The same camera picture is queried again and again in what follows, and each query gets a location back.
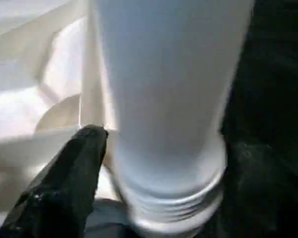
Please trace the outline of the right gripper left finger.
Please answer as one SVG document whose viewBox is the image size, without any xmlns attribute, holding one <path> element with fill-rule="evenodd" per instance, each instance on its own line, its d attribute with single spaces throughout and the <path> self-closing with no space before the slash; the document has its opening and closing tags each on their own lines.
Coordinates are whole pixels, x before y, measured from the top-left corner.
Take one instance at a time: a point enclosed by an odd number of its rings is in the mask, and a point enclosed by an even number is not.
<svg viewBox="0 0 298 238">
<path fill-rule="evenodd" d="M 0 226 L 0 238 L 82 238 L 93 210 L 108 131 L 80 129 L 39 172 Z"/>
</svg>

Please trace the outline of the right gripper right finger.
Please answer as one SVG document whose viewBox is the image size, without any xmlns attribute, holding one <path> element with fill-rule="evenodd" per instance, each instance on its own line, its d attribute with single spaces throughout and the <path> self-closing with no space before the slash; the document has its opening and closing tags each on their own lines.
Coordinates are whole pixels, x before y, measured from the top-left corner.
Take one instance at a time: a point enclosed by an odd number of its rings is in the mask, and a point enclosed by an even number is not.
<svg viewBox="0 0 298 238">
<path fill-rule="evenodd" d="M 226 144 L 224 198 L 205 238 L 298 238 L 298 178 L 267 145 Z"/>
</svg>

